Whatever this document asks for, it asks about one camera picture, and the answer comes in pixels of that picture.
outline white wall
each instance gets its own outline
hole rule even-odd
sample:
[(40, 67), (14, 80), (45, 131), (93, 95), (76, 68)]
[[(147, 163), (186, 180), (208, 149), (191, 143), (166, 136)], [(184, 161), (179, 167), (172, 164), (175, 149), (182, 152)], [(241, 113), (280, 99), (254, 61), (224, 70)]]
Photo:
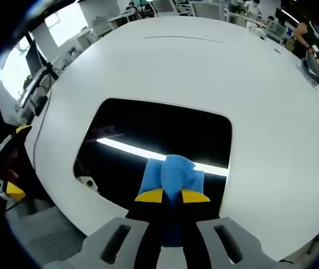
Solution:
[(55, 43), (45, 22), (39, 25), (32, 34), (36, 44), (49, 62), (54, 61), (60, 55), (59, 47)]
[(276, 8), (280, 8), (280, 4), (280, 0), (260, 0), (262, 18), (266, 19), (270, 15), (275, 18)]
[(119, 5), (115, 0), (85, 0), (79, 5), (89, 25), (98, 16), (112, 18), (120, 15)]
[(128, 3), (133, 0), (117, 0), (117, 5), (119, 6), (120, 12), (123, 13), (128, 7)]

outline person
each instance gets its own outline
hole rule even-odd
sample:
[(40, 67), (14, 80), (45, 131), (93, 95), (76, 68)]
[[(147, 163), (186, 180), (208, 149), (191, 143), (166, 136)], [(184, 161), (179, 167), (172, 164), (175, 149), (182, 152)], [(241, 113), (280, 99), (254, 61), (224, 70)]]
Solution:
[(316, 21), (299, 23), (294, 30), (293, 54), (305, 58), (307, 66), (319, 76), (319, 26)]
[(259, 16), (261, 15), (261, 8), (259, 6), (259, 3), (260, 3), (260, 0), (247, 1), (244, 4), (244, 8), (248, 10), (248, 13), (254, 16)]
[(314, 54), (313, 47), (319, 49), (319, 26), (314, 21), (301, 22), (294, 30), (296, 42), (293, 53), (300, 59), (305, 58), (306, 53)]
[(129, 2), (129, 3), (128, 3), (128, 7), (126, 8), (126, 11), (127, 11), (127, 12), (129, 12), (129, 11), (138, 12), (138, 9), (136, 8), (134, 2)]
[(274, 20), (275, 20), (275, 18), (274, 18), (273, 16), (268, 16), (268, 18), (266, 19), (266, 21), (264, 21), (263, 23), (264, 23), (265, 25), (269, 25), (269, 24), (273, 23)]

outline desk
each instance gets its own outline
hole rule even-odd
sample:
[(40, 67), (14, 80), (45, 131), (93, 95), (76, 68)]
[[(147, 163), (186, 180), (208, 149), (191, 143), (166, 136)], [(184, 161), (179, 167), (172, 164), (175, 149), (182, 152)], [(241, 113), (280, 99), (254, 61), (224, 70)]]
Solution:
[(117, 29), (123, 25), (122, 20), (125, 18), (127, 22), (130, 22), (130, 16), (135, 15), (135, 11), (129, 11), (127, 13), (121, 14), (120, 16), (109, 19), (110, 26), (113, 30)]
[(246, 17), (246, 16), (244, 16), (244, 15), (240, 15), (240, 14), (237, 14), (237, 13), (231, 13), (231, 12), (228, 12), (228, 13), (227, 13), (227, 21), (228, 21), (228, 22), (229, 22), (231, 16), (237, 17), (237, 18), (241, 18), (241, 19), (243, 19), (243, 20), (245, 20), (245, 21), (249, 21), (249, 22), (251, 22), (251, 23), (253, 23), (253, 24), (258, 25), (258, 26), (261, 27), (262, 29), (265, 29), (265, 28), (266, 28), (266, 25), (263, 24), (263, 23), (260, 22), (260, 21), (256, 21), (256, 20), (254, 20), (253, 18), (249, 18), (249, 17)]
[(287, 39), (286, 42), (285, 42), (285, 48), (292, 52), (295, 48), (295, 42), (292, 40), (292, 39)]
[[(86, 235), (126, 214), (73, 174), (83, 138), (107, 98), (225, 115), (233, 138), (220, 216), (259, 238), (276, 260), (319, 233), (319, 88), (300, 72), (299, 59), (272, 40), (207, 18), (139, 20), (89, 47), (52, 91), (36, 145), (36, 172), (54, 203)], [(42, 116), (34, 119), (25, 143), (30, 156)]]

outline ceiling light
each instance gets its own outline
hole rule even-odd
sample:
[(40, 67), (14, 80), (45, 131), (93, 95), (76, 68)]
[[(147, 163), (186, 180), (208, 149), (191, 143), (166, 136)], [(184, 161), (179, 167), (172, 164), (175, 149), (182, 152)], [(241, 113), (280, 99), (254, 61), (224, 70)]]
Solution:
[[(148, 158), (148, 159), (165, 161), (167, 157), (166, 155), (163, 155), (163, 154), (159, 154), (149, 150), (140, 149), (138, 147), (130, 146), (130, 145), (127, 145), (115, 140), (111, 140), (108, 138), (100, 138), (97, 140), (97, 142), (113, 147), (118, 150), (122, 150), (128, 153), (137, 155), (137, 156)], [(194, 164), (195, 164), (194, 170), (196, 171), (204, 171), (205, 173), (208, 173), (208, 174), (221, 175), (223, 177), (227, 177), (229, 174), (229, 170), (227, 168), (221, 168), (221, 167), (211, 166), (207, 164), (199, 164), (199, 163), (194, 163)]]
[(292, 18), (297, 24), (299, 24), (299, 21), (294, 18), (292, 15), (290, 15), (289, 13), (287, 13), (285, 10), (282, 10), (282, 13), (284, 13), (285, 15), (287, 15), (288, 17)]

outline blue towel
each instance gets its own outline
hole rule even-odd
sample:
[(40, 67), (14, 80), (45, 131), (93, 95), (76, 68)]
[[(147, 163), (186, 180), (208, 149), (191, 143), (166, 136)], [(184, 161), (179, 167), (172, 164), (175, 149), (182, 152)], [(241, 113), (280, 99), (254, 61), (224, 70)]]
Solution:
[[(165, 161), (149, 159), (144, 171), (138, 194), (163, 188), (168, 197), (173, 215), (176, 215), (176, 200), (182, 189), (203, 193), (204, 172), (195, 171), (195, 164), (179, 155), (167, 155)], [(181, 245), (179, 233), (165, 234), (163, 245), (178, 247)]]

